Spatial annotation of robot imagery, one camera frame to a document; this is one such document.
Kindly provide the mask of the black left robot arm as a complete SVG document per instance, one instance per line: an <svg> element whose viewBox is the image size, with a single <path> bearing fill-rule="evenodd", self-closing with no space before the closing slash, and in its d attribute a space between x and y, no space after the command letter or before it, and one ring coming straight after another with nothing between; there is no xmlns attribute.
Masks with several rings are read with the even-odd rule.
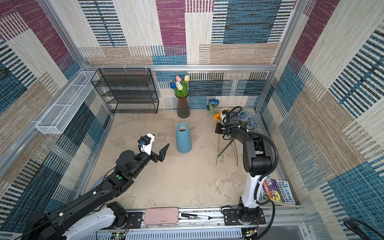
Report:
<svg viewBox="0 0 384 240"><path fill-rule="evenodd" d="M20 239L59 240L65 231L96 207L125 192L150 161L163 162L169 146L164 146L158 155L153 152L135 154L131 150L122 152L116 161L116 167L113 168L114 172L105 177L97 187L62 208L47 214L42 211L33 214Z"/></svg>

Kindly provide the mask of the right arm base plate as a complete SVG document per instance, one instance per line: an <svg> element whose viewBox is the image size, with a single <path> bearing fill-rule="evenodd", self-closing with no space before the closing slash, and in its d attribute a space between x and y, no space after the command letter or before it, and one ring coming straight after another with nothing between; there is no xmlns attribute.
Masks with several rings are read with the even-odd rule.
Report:
<svg viewBox="0 0 384 240"><path fill-rule="evenodd" d="M260 207L241 210L223 208L221 212L226 226L266 224L265 214Z"/></svg>

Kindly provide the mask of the orange artificial carnation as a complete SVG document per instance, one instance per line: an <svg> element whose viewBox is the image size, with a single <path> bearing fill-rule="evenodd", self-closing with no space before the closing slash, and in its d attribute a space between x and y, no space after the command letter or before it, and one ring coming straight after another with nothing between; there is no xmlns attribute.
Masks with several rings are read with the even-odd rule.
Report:
<svg viewBox="0 0 384 240"><path fill-rule="evenodd" d="M221 112L215 114L214 119L217 121L218 124L221 124L222 123ZM216 158L215 166L218 165L219 153L220 153L220 136L218 136L218 152L217 152L217 158Z"/></svg>

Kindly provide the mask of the black white marker pen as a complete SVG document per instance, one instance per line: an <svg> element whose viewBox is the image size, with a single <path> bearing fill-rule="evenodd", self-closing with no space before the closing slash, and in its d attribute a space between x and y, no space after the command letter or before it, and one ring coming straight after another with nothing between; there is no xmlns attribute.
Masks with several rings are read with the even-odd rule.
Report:
<svg viewBox="0 0 384 240"><path fill-rule="evenodd" d="M202 219L202 220L210 220L211 219L210 216L187 214L187 213L181 213L180 216L182 218L189 218L189 219Z"/></svg>

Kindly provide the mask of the blue rose orange flower bouquet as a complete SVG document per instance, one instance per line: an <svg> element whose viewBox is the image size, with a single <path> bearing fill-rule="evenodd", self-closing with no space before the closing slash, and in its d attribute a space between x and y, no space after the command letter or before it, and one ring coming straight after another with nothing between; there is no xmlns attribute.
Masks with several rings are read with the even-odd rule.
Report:
<svg viewBox="0 0 384 240"><path fill-rule="evenodd" d="M260 139L251 133L257 130L257 123L254 116L237 106L231 110L221 112L222 124L231 124L232 134L227 136L229 140L238 140L243 145L243 166L246 172L253 169L253 160L256 159L258 142Z"/></svg>

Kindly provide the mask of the pale blue-white artificial tulip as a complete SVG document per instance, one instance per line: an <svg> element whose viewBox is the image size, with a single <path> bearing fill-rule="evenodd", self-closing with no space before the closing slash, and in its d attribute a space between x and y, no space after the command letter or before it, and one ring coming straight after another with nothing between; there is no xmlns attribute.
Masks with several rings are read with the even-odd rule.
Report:
<svg viewBox="0 0 384 240"><path fill-rule="evenodd" d="M182 91L184 89L182 82L176 82L177 89Z"/></svg>

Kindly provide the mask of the white mesh wall basket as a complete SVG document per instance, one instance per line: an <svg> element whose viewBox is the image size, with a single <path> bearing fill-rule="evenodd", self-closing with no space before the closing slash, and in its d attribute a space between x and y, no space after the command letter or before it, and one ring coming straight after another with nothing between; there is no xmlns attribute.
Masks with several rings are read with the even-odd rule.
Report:
<svg viewBox="0 0 384 240"><path fill-rule="evenodd" d="M58 100L37 123L36 129L44 135L61 135L93 88L95 72L83 71L64 90Z"/></svg>

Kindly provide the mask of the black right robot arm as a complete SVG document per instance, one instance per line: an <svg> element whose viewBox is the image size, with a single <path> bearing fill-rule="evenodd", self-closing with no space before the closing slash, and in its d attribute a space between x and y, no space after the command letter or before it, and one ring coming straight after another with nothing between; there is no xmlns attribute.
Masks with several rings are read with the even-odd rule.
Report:
<svg viewBox="0 0 384 240"><path fill-rule="evenodd" d="M271 204L275 214L276 205L270 198L262 200L260 194L267 176L278 165L279 154L276 145L269 137L256 132L251 126L245 126L240 118L242 111L243 108L237 106L219 113L215 133L222 135L231 143L237 140L243 145L243 167L248 175L244 193L236 210L238 222L243 225L265 224L261 207Z"/></svg>

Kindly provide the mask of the pink ribbed glass vase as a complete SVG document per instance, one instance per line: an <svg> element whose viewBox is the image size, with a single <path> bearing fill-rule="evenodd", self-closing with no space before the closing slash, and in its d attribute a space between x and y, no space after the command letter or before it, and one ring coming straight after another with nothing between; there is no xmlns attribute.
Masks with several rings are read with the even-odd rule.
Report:
<svg viewBox="0 0 384 240"><path fill-rule="evenodd" d="M190 116L190 107L188 102L189 92L186 93L185 97L177 97L177 114L180 118L186 119Z"/></svg>

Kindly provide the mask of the teal ceramic vase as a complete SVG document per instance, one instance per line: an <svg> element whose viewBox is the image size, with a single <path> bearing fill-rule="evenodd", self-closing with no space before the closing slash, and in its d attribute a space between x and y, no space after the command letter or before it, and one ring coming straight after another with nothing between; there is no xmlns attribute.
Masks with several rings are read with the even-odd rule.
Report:
<svg viewBox="0 0 384 240"><path fill-rule="evenodd" d="M186 154L192 149L190 128L187 123L179 123L176 127L177 150Z"/></svg>

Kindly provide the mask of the dark blue artificial rose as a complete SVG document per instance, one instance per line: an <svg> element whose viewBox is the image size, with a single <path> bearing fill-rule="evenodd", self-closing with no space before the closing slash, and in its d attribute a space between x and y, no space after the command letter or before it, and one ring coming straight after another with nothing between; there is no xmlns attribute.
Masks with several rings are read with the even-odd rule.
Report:
<svg viewBox="0 0 384 240"><path fill-rule="evenodd" d="M216 107L219 105L220 101L217 99L209 99L209 104L207 105L207 110L211 115L216 114Z"/></svg>

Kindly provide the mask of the colourful paperback book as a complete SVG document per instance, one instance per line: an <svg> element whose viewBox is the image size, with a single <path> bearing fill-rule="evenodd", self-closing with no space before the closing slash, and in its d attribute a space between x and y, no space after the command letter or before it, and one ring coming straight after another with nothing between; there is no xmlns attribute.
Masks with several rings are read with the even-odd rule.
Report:
<svg viewBox="0 0 384 240"><path fill-rule="evenodd" d="M260 192L260 200L272 200L282 204L296 205L288 181L266 178Z"/></svg>

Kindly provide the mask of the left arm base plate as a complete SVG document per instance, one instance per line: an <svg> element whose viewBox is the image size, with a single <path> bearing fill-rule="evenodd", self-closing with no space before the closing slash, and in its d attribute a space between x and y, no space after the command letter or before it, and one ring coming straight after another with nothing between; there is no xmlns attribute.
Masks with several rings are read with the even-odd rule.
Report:
<svg viewBox="0 0 384 240"><path fill-rule="evenodd" d="M118 215L112 225L113 229L139 229L143 220L142 212L126 212Z"/></svg>

